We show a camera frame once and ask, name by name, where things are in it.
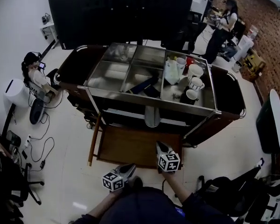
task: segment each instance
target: black pants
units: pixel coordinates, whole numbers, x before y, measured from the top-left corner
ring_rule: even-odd
[[[213,36],[211,37],[209,44],[207,45],[206,52],[202,56],[202,58],[207,60],[208,64],[212,64],[214,62],[228,35],[229,32],[224,29],[219,30],[217,28],[214,31]]]
[[[50,71],[50,72],[46,75],[46,77],[49,77],[49,78],[50,78],[51,86],[52,86],[52,88],[54,88],[55,90],[58,90],[58,89],[60,88],[59,85],[57,85],[57,84],[54,83],[54,76],[55,76],[55,74],[56,74],[57,71],[58,71],[58,69],[54,69],[54,70]]]

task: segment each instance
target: white floor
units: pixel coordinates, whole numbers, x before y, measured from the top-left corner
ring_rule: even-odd
[[[212,30],[207,27],[203,32],[204,38],[199,36],[196,53],[205,52],[211,32]],[[160,47],[160,42],[147,41],[147,46]],[[46,71],[59,68],[70,52],[62,50],[57,45],[43,60],[47,65]],[[214,64],[231,70],[231,64],[222,58],[218,57]],[[219,176],[232,179],[253,168],[262,157],[265,159],[263,175],[269,171],[270,156],[262,152],[255,126],[261,108],[260,102],[252,83],[243,80],[239,73],[236,76],[245,99],[247,115],[244,119],[232,122],[227,128],[200,144],[198,148],[184,149],[184,168],[178,171],[176,176],[191,191],[195,191],[196,181],[200,175],[204,175],[207,179]],[[40,172],[31,172],[30,179],[44,180],[45,186],[35,189],[42,201],[41,206],[29,196],[24,207],[21,208],[23,221],[26,224],[67,224],[70,220],[75,220],[81,214],[90,211],[108,193],[101,185],[101,175],[116,165],[94,159],[92,167],[87,166],[93,131],[86,128],[82,113],[77,111],[66,98],[65,92],[61,104],[56,109],[46,110],[50,115],[48,133],[41,141],[32,142],[34,159],[40,157],[43,143],[48,137],[54,138],[55,147],[46,159],[44,169]],[[18,134],[22,140],[25,140],[28,134],[36,138],[41,137],[48,125],[48,122],[32,125],[29,122],[29,112],[30,108],[17,108],[15,112],[17,124],[12,120],[9,126],[9,129]],[[49,140],[43,158],[51,147],[52,140]],[[28,155],[27,160],[33,164],[32,169],[39,170],[41,161],[33,163],[30,150],[30,147],[25,150]],[[155,170],[139,168],[136,173],[145,185],[161,189],[163,178]],[[167,183],[165,193],[178,203]]]

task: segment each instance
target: brick wall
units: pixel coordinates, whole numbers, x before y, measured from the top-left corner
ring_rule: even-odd
[[[256,81],[261,96],[266,100],[269,91],[275,89],[280,97],[280,13],[269,0],[236,1],[238,15],[246,23],[247,29],[251,25],[259,29],[254,48],[266,61],[262,76]],[[214,0],[213,4],[224,9],[225,4],[222,2],[223,0]]]

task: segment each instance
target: white shirt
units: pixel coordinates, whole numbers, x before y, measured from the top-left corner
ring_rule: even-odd
[[[43,85],[49,84],[51,85],[51,81],[49,77],[45,77],[39,70],[33,69],[28,72],[28,76],[30,80],[36,84],[37,86],[43,88]]]
[[[236,21],[238,19],[238,16],[237,16],[236,13],[233,13],[233,14],[230,15],[230,11],[229,11],[227,13],[227,19],[228,19],[228,23],[230,23],[231,20],[235,20]],[[221,20],[220,20],[220,25],[218,27],[220,30],[224,29],[224,30],[229,32],[229,31],[231,31],[234,28],[234,25],[235,25],[235,23],[234,23],[233,26],[231,27],[231,29],[228,30],[226,27],[223,27],[222,24],[227,25],[227,21],[225,19],[225,16],[224,16],[224,18],[221,18]]]

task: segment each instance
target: white cylinder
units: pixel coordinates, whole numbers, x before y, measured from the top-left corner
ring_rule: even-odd
[[[7,99],[17,106],[28,107],[29,93],[24,82],[20,79],[12,79],[8,84],[4,92]]]

